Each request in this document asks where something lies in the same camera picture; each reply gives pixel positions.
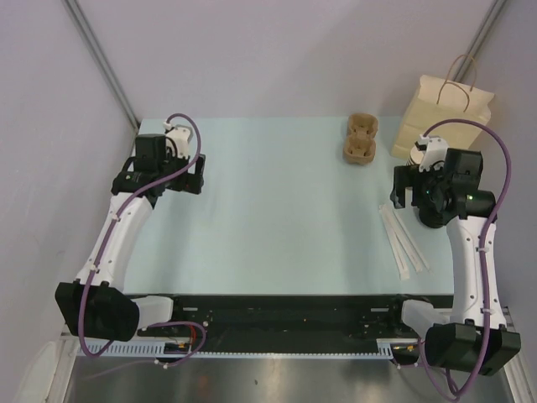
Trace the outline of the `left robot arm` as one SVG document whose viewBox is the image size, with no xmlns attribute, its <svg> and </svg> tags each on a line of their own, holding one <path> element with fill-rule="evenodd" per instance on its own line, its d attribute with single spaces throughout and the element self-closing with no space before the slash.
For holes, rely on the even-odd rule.
<svg viewBox="0 0 537 403">
<path fill-rule="evenodd" d="M 191 128 L 140 134 L 134 151 L 112 182 L 112 197 L 102 230 L 83 268 L 72 282 L 61 282 L 55 300 L 70 332 L 83 338 L 126 342 L 156 324 L 174 336 L 185 314 L 165 296 L 132 299 L 123 292 L 128 263 L 138 235 L 167 190 L 200 194 L 204 155 L 190 160 Z"/>
</svg>

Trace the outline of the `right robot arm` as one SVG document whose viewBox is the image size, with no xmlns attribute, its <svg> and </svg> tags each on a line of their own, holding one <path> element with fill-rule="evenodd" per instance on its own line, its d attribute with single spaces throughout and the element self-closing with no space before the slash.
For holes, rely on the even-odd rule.
<svg viewBox="0 0 537 403">
<path fill-rule="evenodd" d="M 417 165 L 394 168 L 390 199 L 405 206 L 405 192 L 429 228 L 445 228 L 454 276 L 450 316 L 431 303 L 404 297 L 387 315 L 389 331 L 406 337 L 414 331 L 425 343 L 427 363 L 433 367 L 470 373 L 478 368 L 485 376 L 496 374 L 521 349 L 521 337 L 507 329 L 495 285 L 493 259 L 496 199 L 479 190 L 482 154 L 447 149 L 443 160 L 430 169 Z"/>
</svg>

